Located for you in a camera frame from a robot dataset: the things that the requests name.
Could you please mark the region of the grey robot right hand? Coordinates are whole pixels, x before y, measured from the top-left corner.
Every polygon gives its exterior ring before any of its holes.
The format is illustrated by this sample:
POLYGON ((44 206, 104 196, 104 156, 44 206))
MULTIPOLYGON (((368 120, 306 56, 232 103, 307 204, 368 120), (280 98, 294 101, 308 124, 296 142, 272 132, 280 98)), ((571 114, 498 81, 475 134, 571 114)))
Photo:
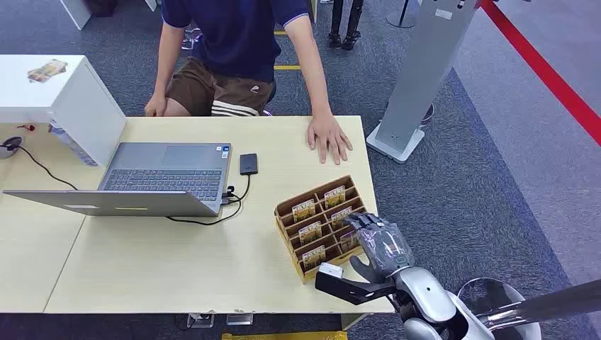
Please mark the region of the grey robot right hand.
POLYGON ((397 224, 370 212, 353 212, 343 219, 355 235, 369 262, 352 256, 352 268, 370 283, 384 283, 395 273, 415 265, 412 249, 397 224))

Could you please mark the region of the person's right hand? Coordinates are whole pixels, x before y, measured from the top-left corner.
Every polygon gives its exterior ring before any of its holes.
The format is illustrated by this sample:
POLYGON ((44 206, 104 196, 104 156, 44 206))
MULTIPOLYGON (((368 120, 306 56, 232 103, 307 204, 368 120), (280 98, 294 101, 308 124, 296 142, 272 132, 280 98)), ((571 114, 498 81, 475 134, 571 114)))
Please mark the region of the person's right hand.
POLYGON ((167 99, 163 93, 154 93, 147 102, 144 112, 147 117, 163 117, 167 109, 167 99))

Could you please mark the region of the person's left hand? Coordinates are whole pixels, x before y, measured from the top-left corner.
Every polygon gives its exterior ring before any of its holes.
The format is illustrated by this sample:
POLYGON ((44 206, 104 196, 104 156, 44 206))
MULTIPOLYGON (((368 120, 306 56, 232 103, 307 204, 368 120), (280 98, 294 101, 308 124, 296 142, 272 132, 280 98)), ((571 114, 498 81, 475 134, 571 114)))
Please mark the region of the person's left hand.
POLYGON ((318 152, 320 163, 330 155, 334 164, 348 160, 348 151, 353 150, 350 139, 331 113, 314 114, 306 131, 306 142, 311 150, 318 152))

